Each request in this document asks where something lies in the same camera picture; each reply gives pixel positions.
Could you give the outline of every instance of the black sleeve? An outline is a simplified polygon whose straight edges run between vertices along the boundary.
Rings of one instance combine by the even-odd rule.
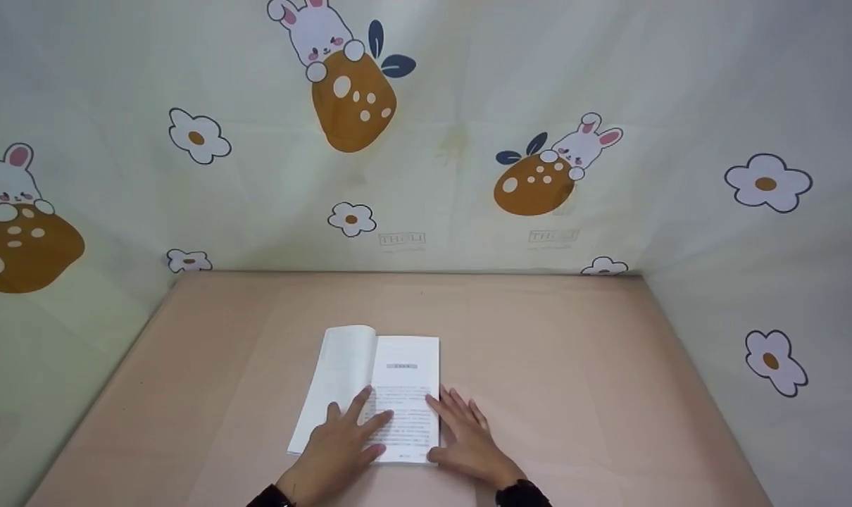
[[[529,481],[517,481],[512,487],[494,494],[498,507],[551,507],[551,502]]]
[[[285,498],[279,488],[269,484],[269,487],[266,487],[263,493],[248,504],[248,507],[292,507],[292,503],[288,501],[288,498]]]

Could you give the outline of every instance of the white rabbit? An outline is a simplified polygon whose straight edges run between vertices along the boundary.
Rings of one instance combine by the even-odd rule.
[[[16,204],[31,204],[46,215],[54,214],[54,207],[41,199],[35,179],[29,173],[34,151],[23,142],[11,144],[0,161],[0,222],[10,222],[18,216]]]
[[[586,176],[586,169],[601,156],[604,148],[609,148],[623,138],[623,131],[612,128],[597,134],[601,124],[601,116],[597,113],[585,113],[580,120],[580,128],[564,136],[552,145],[551,150],[545,150],[539,155],[545,163],[552,163],[558,157],[564,158],[572,169],[570,179],[577,182]]]
[[[307,67],[307,80],[311,83],[325,80],[323,61],[333,52],[341,49],[348,60],[359,61],[367,51],[339,13],[329,6],[329,0],[307,0],[307,6],[300,9],[291,0],[269,0],[266,13],[288,30],[294,52]]]

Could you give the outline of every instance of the wallpaper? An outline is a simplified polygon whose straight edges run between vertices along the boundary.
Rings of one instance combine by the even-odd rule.
[[[644,275],[851,505],[852,3],[0,1],[0,505],[188,270]]]

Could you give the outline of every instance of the book page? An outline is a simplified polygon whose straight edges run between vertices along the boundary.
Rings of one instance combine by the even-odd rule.
[[[326,408],[338,402],[342,413],[372,377],[377,337],[369,325],[342,325],[326,330],[307,399],[294,427],[288,453],[301,453],[314,427],[325,423]]]
[[[439,445],[439,420],[425,400],[426,394],[439,396],[439,338],[379,337],[371,385],[365,418],[394,411],[372,437],[371,443],[386,447],[377,462],[426,463],[426,453]]]

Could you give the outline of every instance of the brown egg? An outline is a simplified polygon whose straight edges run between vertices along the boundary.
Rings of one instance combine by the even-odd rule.
[[[543,215],[555,211],[573,192],[570,164],[564,158],[543,163],[539,154],[517,161],[494,185],[494,200],[514,215]]]
[[[82,256],[82,235],[58,215],[16,205],[18,215],[0,222],[0,292],[43,289]]]
[[[350,61],[344,51],[326,58],[326,78],[313,83],[313,107],[326,139],[352,154],[372,144],[394,118],[398,99],[370,55]]]

